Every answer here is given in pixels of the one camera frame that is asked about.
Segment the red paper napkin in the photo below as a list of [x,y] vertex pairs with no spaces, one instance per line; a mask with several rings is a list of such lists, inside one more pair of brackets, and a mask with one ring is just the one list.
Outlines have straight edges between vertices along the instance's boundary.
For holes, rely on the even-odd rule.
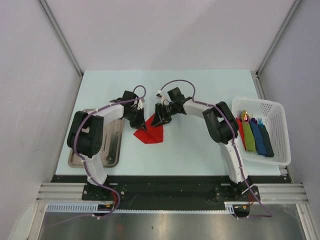
[[164,127],[151,126],[154,120],[154,114],[146,121],[146,130],[138,129],[134,132],[134,136],[144,144],[159,144],[164,141]]

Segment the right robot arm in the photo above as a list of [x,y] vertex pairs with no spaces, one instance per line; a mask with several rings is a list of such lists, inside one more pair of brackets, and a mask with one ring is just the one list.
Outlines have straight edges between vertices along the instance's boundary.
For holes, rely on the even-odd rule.
[[192,115],[204,119],[211,139],[218,143],[226,154],[226,162],[230,180],[235,184],[230,188],[231,196],[242,201],[249,194],[252,184],[249,174],[244,166],[238,146],[239,125],[228,105],[221,101],[217,104],[208,104],[185,97],[178,87],[167,92],[170,98],[163,96],[159,90],[157,97],[160,103],[155,105],[155,114],[152,127],[168,124],[176,114]]

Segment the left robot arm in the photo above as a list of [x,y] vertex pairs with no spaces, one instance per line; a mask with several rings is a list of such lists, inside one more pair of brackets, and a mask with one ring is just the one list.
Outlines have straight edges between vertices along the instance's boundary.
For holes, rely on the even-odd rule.
[[111,188],[104,184],[108,175],[100,156],[104,127],[115,120],[126,119],[131,128],[146,130],[143,103],[144,96],[126,90],[122,97],[111,100],[101,108],[90,112],[77,111],[74,114],[67,146],[81,159],[87,181],[95,185],[93,194],[100,200],[107,199],[111,193]]

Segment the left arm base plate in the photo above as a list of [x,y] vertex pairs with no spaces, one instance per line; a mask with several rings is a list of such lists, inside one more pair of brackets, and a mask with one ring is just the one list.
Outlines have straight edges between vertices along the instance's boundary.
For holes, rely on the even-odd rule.
[[[112,183],[111,185],[108,185],[108,187],[118,192],[122,201],[126,201],[128,199],[126,185]],[[114,199],[114,196],[116,195],[110,190],[86,183],[83,187],[81,199],[83,201],[111,201]]]

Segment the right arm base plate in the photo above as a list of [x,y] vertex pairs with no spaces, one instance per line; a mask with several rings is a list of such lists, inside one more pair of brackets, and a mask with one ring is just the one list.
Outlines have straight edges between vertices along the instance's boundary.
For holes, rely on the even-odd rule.
[[261,199],[259,189],[251,185],[250,189],[244,185],[244,189],[235,185],[215,185],[212,189],[217,202],[256,202]]

